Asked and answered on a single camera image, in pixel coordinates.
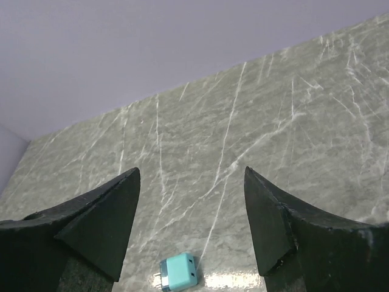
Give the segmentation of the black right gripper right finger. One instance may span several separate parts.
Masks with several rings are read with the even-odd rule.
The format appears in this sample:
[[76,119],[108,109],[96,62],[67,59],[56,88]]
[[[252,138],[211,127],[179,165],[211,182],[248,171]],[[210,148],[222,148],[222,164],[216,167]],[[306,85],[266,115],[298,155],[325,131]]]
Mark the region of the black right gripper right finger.
[[244,197],[268,291],[387,291],[388,224],[343,218],[247,167]]

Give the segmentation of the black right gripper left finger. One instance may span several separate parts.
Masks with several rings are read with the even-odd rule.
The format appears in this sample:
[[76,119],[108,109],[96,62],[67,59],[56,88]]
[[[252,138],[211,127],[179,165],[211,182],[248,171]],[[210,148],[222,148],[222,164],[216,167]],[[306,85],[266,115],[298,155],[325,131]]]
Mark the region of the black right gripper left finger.
[[140,171],[21,220],[1,222],[2,291],[111,291],[120,279]]

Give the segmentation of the teal USB charger plug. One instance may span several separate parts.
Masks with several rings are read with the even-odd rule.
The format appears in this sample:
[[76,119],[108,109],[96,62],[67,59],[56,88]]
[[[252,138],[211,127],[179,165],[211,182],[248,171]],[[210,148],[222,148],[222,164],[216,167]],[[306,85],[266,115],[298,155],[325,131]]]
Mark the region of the teal USB charger plug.
[[161,291],[182,291],[198,284],[195,258],[188,252],[163,259],[153,274],[154,286]]

